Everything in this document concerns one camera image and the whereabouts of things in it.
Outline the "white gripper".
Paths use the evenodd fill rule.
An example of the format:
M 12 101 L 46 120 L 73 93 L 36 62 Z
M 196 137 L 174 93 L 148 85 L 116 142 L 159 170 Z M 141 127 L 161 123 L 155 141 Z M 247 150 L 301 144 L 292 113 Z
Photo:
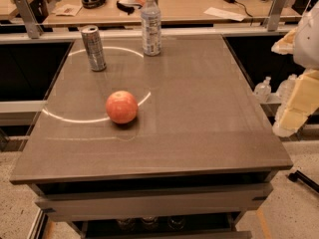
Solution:
M 279 126 L 296 132 L 319 109 L 319 2 L 306 12 L 297 29 L 290 30 L 271 47 L 273 53 L 293 53 L 296 64 L 309 68 L 294 83 Z

